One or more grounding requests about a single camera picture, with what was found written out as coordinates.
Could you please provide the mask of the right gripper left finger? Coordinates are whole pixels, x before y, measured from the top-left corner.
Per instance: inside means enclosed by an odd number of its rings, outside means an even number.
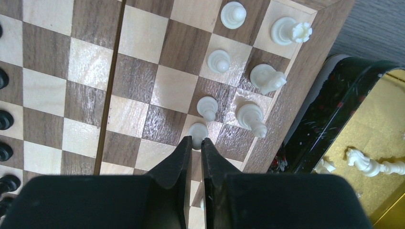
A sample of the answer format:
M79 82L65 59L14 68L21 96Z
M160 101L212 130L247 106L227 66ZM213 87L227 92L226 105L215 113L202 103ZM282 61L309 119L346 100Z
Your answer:
M38 176L12 201L3 229L185 229L192 138L143 175Z

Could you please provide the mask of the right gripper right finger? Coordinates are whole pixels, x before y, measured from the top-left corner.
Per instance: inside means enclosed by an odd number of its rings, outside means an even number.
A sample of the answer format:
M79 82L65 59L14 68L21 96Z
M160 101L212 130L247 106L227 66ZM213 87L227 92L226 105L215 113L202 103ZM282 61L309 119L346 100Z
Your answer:
M208 229L370 229L351 185L332 174L243 173L202 142Z

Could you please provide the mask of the white chess pawn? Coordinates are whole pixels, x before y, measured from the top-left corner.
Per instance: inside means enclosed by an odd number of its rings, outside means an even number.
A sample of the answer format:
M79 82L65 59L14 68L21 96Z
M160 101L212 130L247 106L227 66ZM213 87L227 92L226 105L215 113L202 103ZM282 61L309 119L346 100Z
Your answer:
M225 4L220 14L222 24L228 29L237 29L242 26L246 16L245 7L237 1Z
M190 126L188 135L192 137L192 148L194 150L200 150L202 141L208 137L207 126L201 123L194 123Z
M229 70L231 58L224 50L215 50L210 53L207 59L209 69L214 73L225 73Z
M218 111L218 102L210 96L202 97L197 103L197 112L207 121L215 120Z

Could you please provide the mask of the white chess piece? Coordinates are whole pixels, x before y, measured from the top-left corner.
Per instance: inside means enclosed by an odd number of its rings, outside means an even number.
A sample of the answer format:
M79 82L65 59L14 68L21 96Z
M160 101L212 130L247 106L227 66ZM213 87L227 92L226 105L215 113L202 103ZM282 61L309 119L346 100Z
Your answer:
M287 83L283 72L276 71L268 64L259 64L250 72L250 82L262 95L276 91Z
M307 42L311 34L312 28L308 22L297 22L292 17L277 20L270 30L273 42L282 46Z
M243 128L252 131L258 138L264 138L267 134L267 127L263 123L264 114L256 104L245 104L236 113L236 119Z

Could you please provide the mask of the wooden chess board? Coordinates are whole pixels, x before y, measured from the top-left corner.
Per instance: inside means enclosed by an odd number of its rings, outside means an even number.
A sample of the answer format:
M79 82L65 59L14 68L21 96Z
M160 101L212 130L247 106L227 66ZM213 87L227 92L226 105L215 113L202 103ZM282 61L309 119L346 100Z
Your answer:
M0 164L25 186L44 175L140 175L164 160L202 123L223 157L245 172L267 171L352 0L243 0L245 22L226 28L224 0L3 0L0 67L9 84L0 108L14 124L0 140L13 156ZM270 36L283 17L308 22L304 43ZM207 59L226 51L230 68ZM250 72L268 64L287 83L262 95ZM218 102L207 122L197 103ZM264 138L239 125L245 104L263 111Z

